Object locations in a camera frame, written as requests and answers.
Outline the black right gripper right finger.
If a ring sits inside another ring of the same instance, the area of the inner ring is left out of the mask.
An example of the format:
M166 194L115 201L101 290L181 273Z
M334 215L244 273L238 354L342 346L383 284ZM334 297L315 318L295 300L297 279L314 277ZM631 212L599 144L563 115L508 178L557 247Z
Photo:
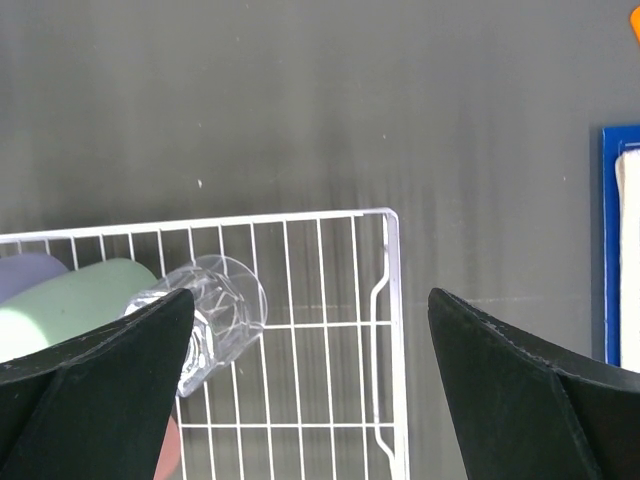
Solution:
M441 288L428 322L470 479L636 479L639 376Z

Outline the green plastic cup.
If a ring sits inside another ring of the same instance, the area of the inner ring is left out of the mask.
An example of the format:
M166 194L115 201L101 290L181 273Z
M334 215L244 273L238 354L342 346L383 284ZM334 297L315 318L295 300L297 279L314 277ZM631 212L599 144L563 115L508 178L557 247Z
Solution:
M23 357L122 316L129 300L156 282L123 258L47 280L1 303L1 360Z

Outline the pink plastic cup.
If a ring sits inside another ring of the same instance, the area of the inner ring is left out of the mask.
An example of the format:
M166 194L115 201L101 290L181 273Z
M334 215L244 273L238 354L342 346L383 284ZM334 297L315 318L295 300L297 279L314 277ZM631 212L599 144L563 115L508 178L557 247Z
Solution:
M168 479L178 467L180 458L180 431L176 421L170 416L153 479Z

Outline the clear glass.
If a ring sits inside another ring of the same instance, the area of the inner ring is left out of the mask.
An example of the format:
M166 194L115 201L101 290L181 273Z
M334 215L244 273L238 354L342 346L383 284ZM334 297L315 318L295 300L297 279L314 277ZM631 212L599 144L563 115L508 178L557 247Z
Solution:
M176 289L194 297L194 321L177 394L186 398L218 371L231 365L262 335L268 317L266 293L242 262L203 255L172 270L133 296L129 315Z

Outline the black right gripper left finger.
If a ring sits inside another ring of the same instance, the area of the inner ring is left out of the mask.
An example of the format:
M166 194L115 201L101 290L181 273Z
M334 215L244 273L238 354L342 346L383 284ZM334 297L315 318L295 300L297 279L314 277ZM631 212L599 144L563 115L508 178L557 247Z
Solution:
M151 479L194 317L178 289L1 365L4 479Z

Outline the purple plastic cup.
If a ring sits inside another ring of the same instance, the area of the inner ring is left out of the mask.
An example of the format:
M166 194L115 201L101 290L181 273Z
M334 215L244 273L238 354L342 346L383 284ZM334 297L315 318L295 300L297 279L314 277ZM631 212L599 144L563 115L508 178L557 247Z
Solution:
M2 257L0 264L1 302L69 271L55 257L40 252Z

